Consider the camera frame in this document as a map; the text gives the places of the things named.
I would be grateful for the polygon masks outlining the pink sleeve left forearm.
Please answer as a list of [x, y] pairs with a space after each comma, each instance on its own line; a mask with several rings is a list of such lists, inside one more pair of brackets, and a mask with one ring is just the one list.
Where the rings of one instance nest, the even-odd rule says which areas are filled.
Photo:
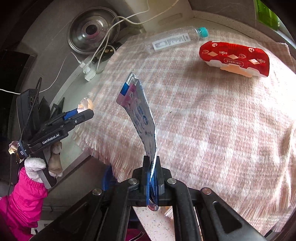
[[1, 197], [1, 240], [30, 240], [47, 196], [44, 184], [31, 180], [22, 168], [13, 192]]

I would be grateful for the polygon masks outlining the left hand white glove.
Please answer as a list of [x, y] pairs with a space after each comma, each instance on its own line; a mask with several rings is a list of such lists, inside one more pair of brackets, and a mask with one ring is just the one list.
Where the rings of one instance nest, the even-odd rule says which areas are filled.
[[[49, 175], [51, 177], [62, 177], [63, 169], [61, 165], [60, 152], [62, 151], [62, 143], [56, 142], [50, 147], [49, 158]], [[38, 171], [46, 168], [46, 162], [37, 157], [29, 157], [25, 160], [25, 172], [32, 183], [43, 183]]]

